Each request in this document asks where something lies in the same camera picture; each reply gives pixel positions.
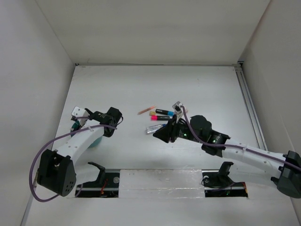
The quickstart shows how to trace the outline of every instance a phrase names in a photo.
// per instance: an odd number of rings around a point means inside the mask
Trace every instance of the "robotic arm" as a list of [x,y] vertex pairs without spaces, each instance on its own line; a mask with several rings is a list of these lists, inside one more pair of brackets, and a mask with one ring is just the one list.
[[232,162],[224,162],[216,173],[203,174],[205,186],[225,188],[235,182],[248,181],[276,187],[293,198],[301,198],[301,158],[296,152],[273,153],[232,141],[226,134],[212,129],[204,116],[195,115],[190,122],[180,102],[173,105],[175,115],[153,136],[169,143],[176,139],[202,143],[202,149],[221,158],[233,159],[261,169],[261,173],[230,170]]
[[104,167],[94,162],[74,166],[94,142],[102,136],[111,137],[122,118],[122,113],[113,107],[107,113],[93,113],[87,108],[75,107],[71,115],[76,123],[67,136],[73,135],[72,138],[54,151],[47,149],[43,152],[37,177],[39,185],[61,196],[67,196],[76,185],[88,181],[104,182]]

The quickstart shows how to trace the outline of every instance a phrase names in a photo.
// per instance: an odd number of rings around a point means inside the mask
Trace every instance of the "teal object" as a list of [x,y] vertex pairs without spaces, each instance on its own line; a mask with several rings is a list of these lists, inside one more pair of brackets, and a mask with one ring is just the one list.
[[[78,120],[72,125],[71,129],[73,129],[72,131],[77,131],[77,130],[80,129],[79,121]],[[99,145],[99,143],[101,142],[102,138],[103,137],[97,138],[88,148],[96,147],[97,145]]]

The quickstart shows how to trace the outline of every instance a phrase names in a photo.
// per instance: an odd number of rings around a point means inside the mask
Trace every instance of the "white table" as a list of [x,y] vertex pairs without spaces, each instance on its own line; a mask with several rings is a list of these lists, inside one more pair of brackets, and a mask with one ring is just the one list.
[[[77,66],[57,136],[69,131],[74,106],[106,112],[118,108],[124,121],[111,138],[87,150],[79,164],[94,161],[107,169],[219,169],[225,159],[206,154],[200,144],[173,144],[145,134],[158,124],[148,113],[156,105],[171,110],[181,101],[189,116],[204,115],[213,129],[257,147],[235,69],[231,66]],[[54,148],[66,141],[62,139]],[[235,162],[236,167],[250,168]],[[177,195],[33,201],[27,225],[299,225],[291,200],[274,188],[247,184],[249,198],[182,198]],[[52,192],[38,186],[42,197]]]

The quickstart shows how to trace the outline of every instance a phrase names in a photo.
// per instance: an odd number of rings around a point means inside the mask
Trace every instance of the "white wall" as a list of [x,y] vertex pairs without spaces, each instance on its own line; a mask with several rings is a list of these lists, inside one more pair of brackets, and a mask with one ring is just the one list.
[[20,225],[31,161],[56,133],[73,70],[34,0],[0,1],[1,225]]
[[[301,154],[301,1],[272,0],[244,72],[269,150]],[[301,200],[293,200],[301,219]]]
[[37,0],[80,64],[235,64],[268,2]]

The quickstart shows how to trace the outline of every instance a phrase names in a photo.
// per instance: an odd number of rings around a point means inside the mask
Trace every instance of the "red marker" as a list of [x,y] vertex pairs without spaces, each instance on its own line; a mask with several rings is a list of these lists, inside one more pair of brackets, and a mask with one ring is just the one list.
[[151,116],[150,119],[154,120],[154,121],[168,121],[168,120],[170,120],[170,117],[169,116],[156,116],[156,115],[153,115],[153,116]]

